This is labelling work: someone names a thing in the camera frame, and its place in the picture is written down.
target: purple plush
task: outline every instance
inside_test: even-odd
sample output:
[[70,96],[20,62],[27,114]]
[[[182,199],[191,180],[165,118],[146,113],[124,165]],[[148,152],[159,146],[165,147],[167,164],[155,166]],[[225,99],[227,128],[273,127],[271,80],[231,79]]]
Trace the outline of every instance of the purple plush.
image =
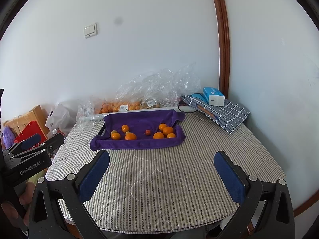
[[[185,114],[175,110],[158,110],[142,112],[126,112],[109,114],[104,117],[105,134],[95,136],[91,140],[91,150],[100,149],[154,149],[172,147],[181,144],[185,139],[185,134],[176,121],[183,121]],[[153,139],[153,134],[159,132],[159,125],[165,123],[174,128],[176,138]],[[136,134],[137,140],[125,140],[125,134],[121,127],[128,125],[130,132]],[[145,131],[151,131],[150,136],[145,135]],[[121,135],[121,140],[110,138],[111,131],[116,130]]]
[[12,133],[9,127],[3,129],[3,143],[6,149],[14,144],[15,135]]

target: plaid cloth bag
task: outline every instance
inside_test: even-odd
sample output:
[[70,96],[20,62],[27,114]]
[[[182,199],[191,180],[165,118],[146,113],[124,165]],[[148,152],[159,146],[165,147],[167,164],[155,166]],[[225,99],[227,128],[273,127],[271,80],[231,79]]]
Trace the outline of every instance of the plaid cloth bag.
[[190,107],[202,112],[231,134],[244,120],[250,111],[239,103],[225,99],[224,106],[211,106],[199,98],[181,96]]

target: striped tablecloth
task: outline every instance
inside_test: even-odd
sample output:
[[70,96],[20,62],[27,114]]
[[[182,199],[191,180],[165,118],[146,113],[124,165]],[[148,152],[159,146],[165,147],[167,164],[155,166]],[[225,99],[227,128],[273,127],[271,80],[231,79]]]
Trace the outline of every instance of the striped tablecloth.
[[[213,157],[224,150],[247,174],[276,182],[285,175],[269,152],[240,125],[231,135],[200,112],[178,123],[186,135],[176,147],[109,150],[110,166],[90,201],[84,203],[97,225],[107,231],[152,234],[188,230],[233,214],[238,205],[218,176]],[[90,140],[103,121],[75,126],[60,147],[46,178],[63,179],[95,156]],[[63,215],[72,220],[64,201]]]

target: white light switch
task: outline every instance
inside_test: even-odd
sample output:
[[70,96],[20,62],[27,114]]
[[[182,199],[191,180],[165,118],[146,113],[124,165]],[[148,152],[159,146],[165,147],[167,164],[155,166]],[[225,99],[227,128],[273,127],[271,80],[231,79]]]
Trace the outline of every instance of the white light switch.
[[84,37],[88,38],[97,34],[96,23],[84,27]]

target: finger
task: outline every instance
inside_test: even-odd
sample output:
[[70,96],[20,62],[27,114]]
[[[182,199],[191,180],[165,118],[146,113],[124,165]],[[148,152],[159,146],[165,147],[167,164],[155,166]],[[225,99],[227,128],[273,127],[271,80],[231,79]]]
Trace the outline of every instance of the finger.
[[26,214],[25,214],[24,217],[23,217],[23,223],[24,223],[26,226],[28,226],[28,224],[29,224],[30,207],[31,207],[31,205],[29,205],[29,207],[28,207],[28,209],[27,209],[27,211],[26,211]]
[[25,189],[24,193],[19,197],[19,201],[22,205],[26,205],[26,204],[31,203],[34,189],[35,189],[34,183],[32,183],[32,182],[26,183],[26,189]]
[[16,211],[16,209],[8,202],[3,202],[1,204],[1,207],[3,209],[3,212],[5,213],[5,215],[10,219],[10,218],[18,218],[18,212]]

